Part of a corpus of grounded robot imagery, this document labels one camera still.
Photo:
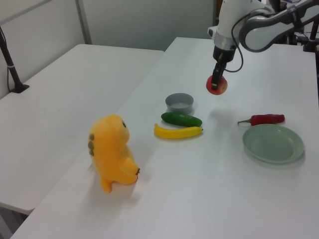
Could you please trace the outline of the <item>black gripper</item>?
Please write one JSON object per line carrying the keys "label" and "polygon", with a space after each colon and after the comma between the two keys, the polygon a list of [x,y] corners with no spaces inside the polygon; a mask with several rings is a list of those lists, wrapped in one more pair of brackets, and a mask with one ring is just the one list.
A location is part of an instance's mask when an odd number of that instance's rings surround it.
{"label": "black gripper", "polygon": [[221,49],[217,46],[213,50],[213,58],[216,60],[216,65],[212,73],[211,89],[221,90],[225,85],[225,79],[223,78],[223,72],[226,68],[226,64],[231,62],[235,55],[235,48],[230,50]]}

